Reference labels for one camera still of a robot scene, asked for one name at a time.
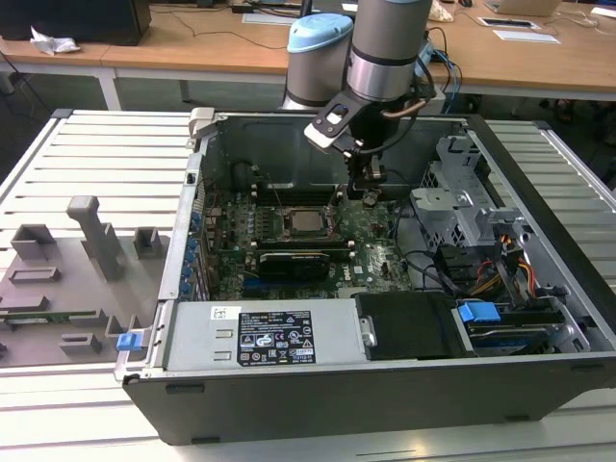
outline circuit board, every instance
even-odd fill
[[[259,278],[251,242],[280,235],[279,208],[257,206],[242,194],[219,192],[218,198],[218,219],[208,230],[209,253],[218,263],[218,284],[211,291],[214,300],[347,298],[410,288],[406,266],[390,236],[396,217],[387,202],[366,207],[362,201],[343,200],[332,207],[336,235],[346,243],[352,241],[353,251],[348,261],[330,262],[324,281],[272,283]],[[308,209],[298,210],[308,214]]]

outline blue latch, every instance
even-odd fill
[[[500,321],[501,314],[497,305],[491,301],[467,301],[458,306],[458,313],[463,322]]]
[[[143,334],[141,332],[127,332],[120,334],[117,337],[117,344],[115,348],[118,351],[141,351],[141,342],[143,341]]]

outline motherboard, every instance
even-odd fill
[[[378,192],[363,201],[342,191],[255,195],[206,197],[201,249],[210,299],[349,298],[411,288],[393,237],[395,201],[379,201]]]

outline power supply label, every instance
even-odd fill
[[[310,311],[240,313],[238,333],[243,367],[317,362]]]

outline white tissue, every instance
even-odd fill
[[[431,21],[439,22],[453,22],[453,16],[450,12],[443,8],[443,5],[439,3],[439,0],[432,0],[432,8],[430,8]]]
[[[34,27],[31,27],[30,30],[32,31],[30,43],[32,43],[38,51],[42,51],[48,55],[54,56],[56,53],[68,53],[70,51],[79,51],[81,49],[72,38],[48,37],[45,34],[35,31]]]

